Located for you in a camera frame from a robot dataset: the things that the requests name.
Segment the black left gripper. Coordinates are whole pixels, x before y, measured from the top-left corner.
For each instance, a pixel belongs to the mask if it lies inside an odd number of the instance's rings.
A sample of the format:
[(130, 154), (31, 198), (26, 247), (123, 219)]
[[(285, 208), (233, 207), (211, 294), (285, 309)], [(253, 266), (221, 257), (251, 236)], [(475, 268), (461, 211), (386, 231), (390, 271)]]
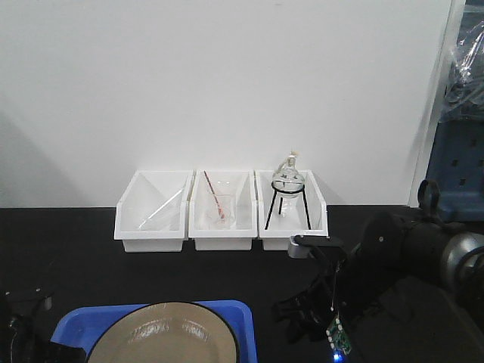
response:
[(33, 317), (14, 313), (1, 289), (1, 362), (86, 362), (86, 352), (43, 339)]

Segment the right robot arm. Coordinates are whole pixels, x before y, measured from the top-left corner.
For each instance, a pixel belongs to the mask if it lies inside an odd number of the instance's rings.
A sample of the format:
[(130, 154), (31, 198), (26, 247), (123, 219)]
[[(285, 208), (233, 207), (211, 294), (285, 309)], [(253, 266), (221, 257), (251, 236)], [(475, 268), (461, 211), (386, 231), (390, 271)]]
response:
[(336, 237), (292, 236), (289, 256), (312, 259), (318, 273), (306, 289), (271, 308), (275, 321), (289, 322), (287, 341), (326, 340), (332, 360), (346, 362), (356, 322), (380, 308), (380, 297), (407, 276), (452, 294), (482, 328), (483, 235), (460, 222), (444, 222), (439, 198), (437, 182), (424, 179), (417, 192), (419, 213), (414, 218), (375, 214), (350, 253)]

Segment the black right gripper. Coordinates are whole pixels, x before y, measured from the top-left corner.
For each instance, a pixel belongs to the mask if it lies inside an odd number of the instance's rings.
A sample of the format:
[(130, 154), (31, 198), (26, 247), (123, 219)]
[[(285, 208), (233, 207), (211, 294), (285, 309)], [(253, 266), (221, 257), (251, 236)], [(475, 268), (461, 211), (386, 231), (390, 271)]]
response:
[(273, 304), (273, 320), (294, 319), (290, 341), (327, 339), (335, 315), (353, 324), (397, 281), (397, 238), (363, 237), (345, 253), (342, 243), (325, 236), (304, 235), (317, 275), (303, 291)]

